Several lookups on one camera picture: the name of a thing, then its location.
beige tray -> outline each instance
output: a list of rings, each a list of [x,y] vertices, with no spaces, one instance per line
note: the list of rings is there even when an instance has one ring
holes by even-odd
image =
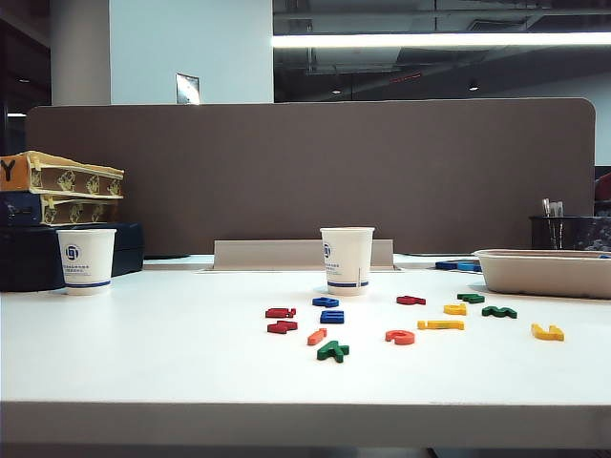
[[[602,251],[480,250],[486,286],[510,294],[611,299],[611,256]]]

paper cup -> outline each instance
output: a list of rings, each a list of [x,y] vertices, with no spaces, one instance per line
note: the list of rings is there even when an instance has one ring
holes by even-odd
[[[116,229],[59,230],[59,251],[68,294],[89,296],[111,284]]]
[[[330,294],[365,294],[371,268],[373,227],[322,228],[323,255]]]

pen holder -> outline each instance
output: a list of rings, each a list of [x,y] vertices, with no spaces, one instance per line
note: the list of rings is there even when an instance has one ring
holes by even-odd
[[[611,217],[530,217],[534,250],[611,251]]]

wall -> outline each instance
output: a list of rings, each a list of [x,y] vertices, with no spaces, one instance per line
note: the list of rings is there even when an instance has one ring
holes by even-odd
[[[273,102],[271,0],[110,0],[113,104]]]
[[[105,0],[52,0],[53,105],[111,100],[109,14]]]
[[[486,97],[584,97],[596,108],[596,165],[611,165],[611,73],[539,84]]]

ceiling beam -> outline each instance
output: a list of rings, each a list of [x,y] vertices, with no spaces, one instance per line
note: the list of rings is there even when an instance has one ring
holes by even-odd
[[[508,16],[600,16],[611,15],[611,8],[574,8],[574,9],[548,9],[548,8],[512,8],[497,10],[412,10],[402,12],[275,12],[274,20],[287,21],[291,19],[334,19],[338,21],[349,21],[368,19],[375,21],[385,20],[409,20],[426,17],[508,17]]]

